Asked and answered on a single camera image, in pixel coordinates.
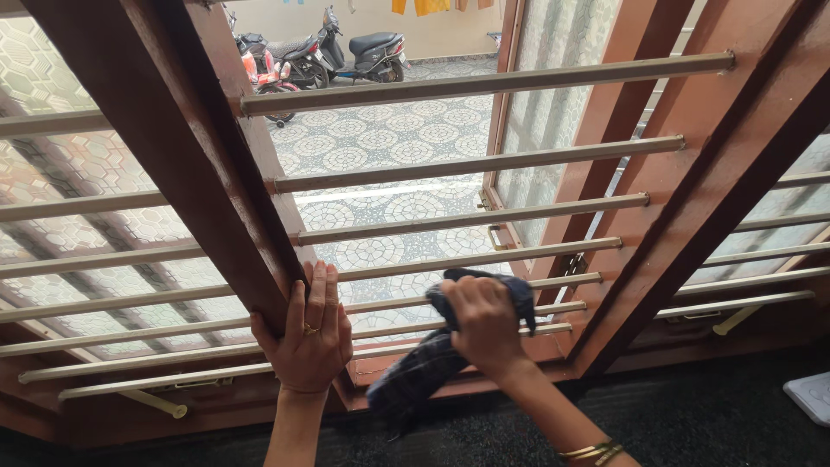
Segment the gold bangle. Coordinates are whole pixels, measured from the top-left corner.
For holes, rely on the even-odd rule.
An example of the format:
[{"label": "gold bangle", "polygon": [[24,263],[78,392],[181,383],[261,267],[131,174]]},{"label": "gold bangle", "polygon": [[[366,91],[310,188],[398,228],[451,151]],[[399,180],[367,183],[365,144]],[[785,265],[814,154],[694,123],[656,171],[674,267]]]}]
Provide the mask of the gold bangle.
[{"label": "gold bangle", "polygon": [[602,457],[597,459],[596,462],[593,463],[594,467],[602,467],[605,465],[606,462],[613,459],[615,455],[623,452],[623,445],[615,445],[613,448],[608,450]]},{"label": "gold bangle", "polygon": [[582,448],[581,450],[573,450],[570,452],[559,452],[556,453],[565,459],[583,459],[585,457],[590,457],[591,455],[601,454],[610,449],[611,445],[614,444],[613,441],[609,438],[607,441],[603,441],[602,443],[588,446],[587,448]]}]

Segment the left hand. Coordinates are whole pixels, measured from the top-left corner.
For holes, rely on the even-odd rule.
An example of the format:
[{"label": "left hand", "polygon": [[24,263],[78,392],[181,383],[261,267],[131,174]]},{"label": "left hand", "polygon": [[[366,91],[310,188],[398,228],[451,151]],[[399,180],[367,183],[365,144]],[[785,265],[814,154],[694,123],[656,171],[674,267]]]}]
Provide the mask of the left hand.
[{"label": "left hand", "polygon": [[[337,297],[337,268],[320,260],[310,274],[311,293],[294,283],[288,303],[286,334],[274,338],[262,315],[251,314],[251,331],[279,378],[281,391],[323,393],[352,358],[352,326]],[[318,329],[304,334],[304,324]]]}]

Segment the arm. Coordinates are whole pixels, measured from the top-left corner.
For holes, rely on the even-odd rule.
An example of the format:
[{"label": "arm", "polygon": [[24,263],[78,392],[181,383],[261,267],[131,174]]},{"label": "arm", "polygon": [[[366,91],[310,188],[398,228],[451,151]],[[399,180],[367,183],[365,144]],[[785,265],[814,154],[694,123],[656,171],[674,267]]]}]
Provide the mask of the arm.
[{"label": "arm", "polygon": [[251,331],[280,380],[265,467],[314,465],[329,386],[352,358],[352,327],[337,297],[337,269],[322,261],[313,271],[310,264],[305,267],[308,305],[305,285],[297,281],[281,339],[271,335],[262,315],[251,315]]},{"label": "arm", "polygon": [[[442,291],[461,328],[452,333],[452,345],[533,418],[557,452],[581,450],[608,440],[527,357],[504,284],[467,277],[457,283],[444,281]],[[571,465],[594,465],[599,457],[572,460]],[[639,464],[623,452],[603,464],[609,466]]]}]

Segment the white plastic object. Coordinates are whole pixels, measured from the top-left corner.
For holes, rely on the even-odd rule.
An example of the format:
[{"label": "white plastic object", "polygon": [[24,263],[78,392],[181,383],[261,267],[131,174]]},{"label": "white plastic object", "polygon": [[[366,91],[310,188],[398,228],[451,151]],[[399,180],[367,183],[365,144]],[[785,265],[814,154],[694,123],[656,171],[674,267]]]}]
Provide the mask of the white plastic object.
[{"label": "white plastic object", "polygon": [[789,394],[814,422],[830,427],[830,371],[787,381],[784,384],[784,392]]}]

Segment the gold ring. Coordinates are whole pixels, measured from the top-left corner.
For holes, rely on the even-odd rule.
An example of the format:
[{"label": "gold ring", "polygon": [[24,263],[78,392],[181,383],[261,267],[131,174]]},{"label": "gold ring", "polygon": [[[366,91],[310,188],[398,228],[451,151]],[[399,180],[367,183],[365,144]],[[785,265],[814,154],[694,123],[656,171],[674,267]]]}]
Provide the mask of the gold ring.
[{"label": "gold ring", "polygon": [[319,331],[320,328],[314,329],[311,325],[305,321],[303,321],[303,336],[308,336],[309,334],[314,334],[315,332]]}]

